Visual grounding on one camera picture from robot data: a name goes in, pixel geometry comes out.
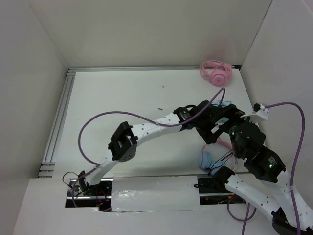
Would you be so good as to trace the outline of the pink blue cat-ear headphones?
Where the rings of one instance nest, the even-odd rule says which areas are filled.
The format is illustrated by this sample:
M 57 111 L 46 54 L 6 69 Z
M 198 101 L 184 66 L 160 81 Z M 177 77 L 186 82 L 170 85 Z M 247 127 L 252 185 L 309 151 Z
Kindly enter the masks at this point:
M 208 151 L 208 144 L 206 144 L 202 148 L 201 154 L 198 158 L 198 167 L 211 176 L 217 173 L 217 171 L 223 166 L 230 170 L 235 170 L 238 165 L 238 159 L 234 156 L 231 144 L 218 138 L 215 145 L 225 148 L 226 152 L 222 153 L 221 156 L 216 153 L 211 153 Z

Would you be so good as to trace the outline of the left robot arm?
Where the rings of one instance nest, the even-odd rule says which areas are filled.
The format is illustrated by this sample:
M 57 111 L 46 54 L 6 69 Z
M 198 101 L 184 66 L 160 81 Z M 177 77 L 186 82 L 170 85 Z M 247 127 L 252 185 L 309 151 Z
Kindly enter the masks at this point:
M 92 195 L 106 173 L 118 163 L 131 160 L 136 149 L 151 139 L 196 128 L 202 138 L 208 141 L 208 133 L 215 127 L 213 116 L 222 109 L 222 105 L 213 105 L 205 100 L 197 106 L 178 107 L 157 120 L 144 118 L 143 124 L 121 123 L 111 136 L 103 159 L 99 163 L 92 162 L 94 168 L 90 172 L 82 171 L 79 174 L 79 190 L 83 195 Z

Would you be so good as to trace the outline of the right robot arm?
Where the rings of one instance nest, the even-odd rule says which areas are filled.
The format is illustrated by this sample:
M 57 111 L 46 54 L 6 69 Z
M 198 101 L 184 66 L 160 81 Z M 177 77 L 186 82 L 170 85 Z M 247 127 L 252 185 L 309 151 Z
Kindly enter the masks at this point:
M 265 215 L 280 235 L 311 235 L 313 233 L 313 211 L 297 189 L 290 183 L 281 158 L 264 146 L 266 136 L 257 122 L 268 118 L 268 107 L 256 103 L 253 113 L 242 115 L 241 124 L 229 130 L 236 158 L 244 160 L 244 167 L 260 180 L 272 193 L 272 197 L 247 184 L 231 169 L 222 166 L 213 175 L 215 190 L 226 190 L 240 196 Z

